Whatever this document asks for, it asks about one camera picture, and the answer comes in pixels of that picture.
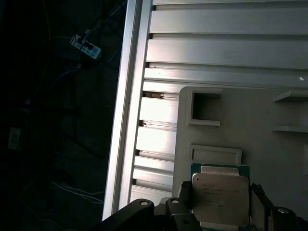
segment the electrical outlet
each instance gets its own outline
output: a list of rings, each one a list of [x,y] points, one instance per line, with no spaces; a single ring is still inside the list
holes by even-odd
[[[101,48],[95,46],[88,41],[82,41],[79,35],[73,36],[70,41],[70,44],[93,59],[99,58],[101,54]]]

